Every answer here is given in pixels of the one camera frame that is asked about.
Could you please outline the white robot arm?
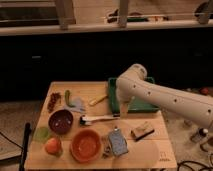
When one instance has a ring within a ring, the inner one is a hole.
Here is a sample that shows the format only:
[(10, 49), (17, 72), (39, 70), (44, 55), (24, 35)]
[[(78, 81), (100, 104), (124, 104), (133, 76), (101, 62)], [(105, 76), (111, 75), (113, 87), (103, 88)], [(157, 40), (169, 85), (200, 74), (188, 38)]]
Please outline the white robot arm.
[(212, 97), (149, 83), (146, 78), (147, 70), (141, 64), (131, 65), (118, 76), (116, 95), (119, 103), (128, 103), (137, 97), (213, 131)]

